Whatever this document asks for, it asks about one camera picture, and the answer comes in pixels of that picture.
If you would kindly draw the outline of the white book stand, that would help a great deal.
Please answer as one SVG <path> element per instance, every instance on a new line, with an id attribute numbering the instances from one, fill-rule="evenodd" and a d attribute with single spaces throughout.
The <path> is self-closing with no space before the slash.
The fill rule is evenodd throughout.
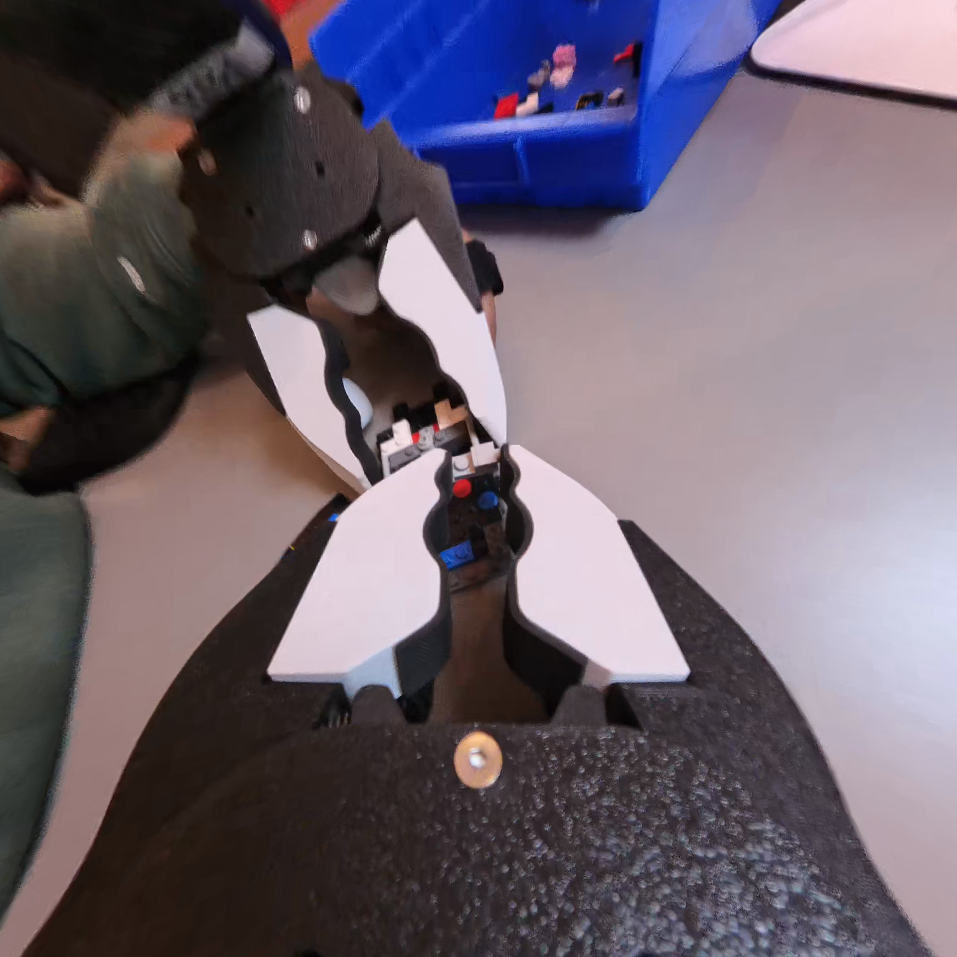
<path id="1" fill-rule="evenodd" d="M 807 1 L 775 20 L 749 58 L 761 72 L 954 106 L 954 1 Z"/>

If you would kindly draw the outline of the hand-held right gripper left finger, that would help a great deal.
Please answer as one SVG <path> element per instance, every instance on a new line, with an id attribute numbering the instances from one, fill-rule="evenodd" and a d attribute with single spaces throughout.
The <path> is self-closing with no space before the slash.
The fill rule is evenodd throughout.
<path id="1" fill-rule="evenodd" d="M 276 683 L 339 684 L 349 699 L 431 686 L 451 653 L 449 457 L 421 457 L 338 520 L 274 653 Z"/>

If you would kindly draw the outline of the blue plastic bin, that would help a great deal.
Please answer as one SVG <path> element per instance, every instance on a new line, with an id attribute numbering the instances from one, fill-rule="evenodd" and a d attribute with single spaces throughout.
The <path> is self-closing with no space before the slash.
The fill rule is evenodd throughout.
<path id="1" fill-rule="evenodd" d="M 461 205 L 644 209 L 724 92 L 772 1 L 352 1 L 309 36 L 322 70 L 442 165 Z M 555 47 L 644 43 L 635 103 L 492 120 Z"/>

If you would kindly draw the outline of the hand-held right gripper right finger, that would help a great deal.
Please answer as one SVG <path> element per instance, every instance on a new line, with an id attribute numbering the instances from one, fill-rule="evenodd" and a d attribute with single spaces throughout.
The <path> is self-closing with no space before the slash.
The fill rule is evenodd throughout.
<path id="1" fill-rule="evenodd" d="M 501 492 L 512 669 L 535 689 L 685 682 L 690 667 L 612 510 L 521 446 L 501 451 Z"/>

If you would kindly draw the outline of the lego car model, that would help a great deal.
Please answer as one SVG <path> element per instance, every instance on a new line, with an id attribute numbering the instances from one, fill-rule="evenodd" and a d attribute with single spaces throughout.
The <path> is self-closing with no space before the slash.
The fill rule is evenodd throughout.
<path id="1" fill-rule="evenodd" d="M 401 402 L 375 437 L 384 477 L 439 450 L 451 461 L 447 546 L 441 557 L 452 592 L 465 592 L 505 576 L 511 551 L 505 539 L 506 505 L 500 496 L 499 446 L 468 410 L 461 392 L 438 381 L 431 399 Z"/>

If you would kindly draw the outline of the lego pieces pile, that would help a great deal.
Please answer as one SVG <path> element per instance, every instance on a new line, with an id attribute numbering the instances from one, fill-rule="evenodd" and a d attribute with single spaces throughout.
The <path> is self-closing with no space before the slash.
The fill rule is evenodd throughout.
<path id="1" fill-rule="evenodd" d="M 643 58 L 641 41 L 630 42 L 611 57 L 593 63 L 580 58 L 573 44 L 561 44 L 527 76 L 523 90 L 494 98 L 492 120 L 621 110 L 637 99 Z"/>

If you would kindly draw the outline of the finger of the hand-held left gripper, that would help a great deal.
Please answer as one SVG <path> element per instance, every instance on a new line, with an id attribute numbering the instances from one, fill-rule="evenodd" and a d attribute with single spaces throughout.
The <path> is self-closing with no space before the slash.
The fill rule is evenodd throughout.
<path id="1" fill-rule="evenodd" d="M 472 303 L 418 220 L 389 236 L 380 297 L 428 341 L 438 368 L 498 446 L 507 442 L 507 402 L 485 316 Z"/>
<path id="2" fill-rule="evenodd" d="M 350 489 L 364 492 L 381 481 L 364 436 L 371 405 L 345 376 L 338 330 L 281 305 L 250 313 L 247 323 L 281 412 L 300 437 Z"/>

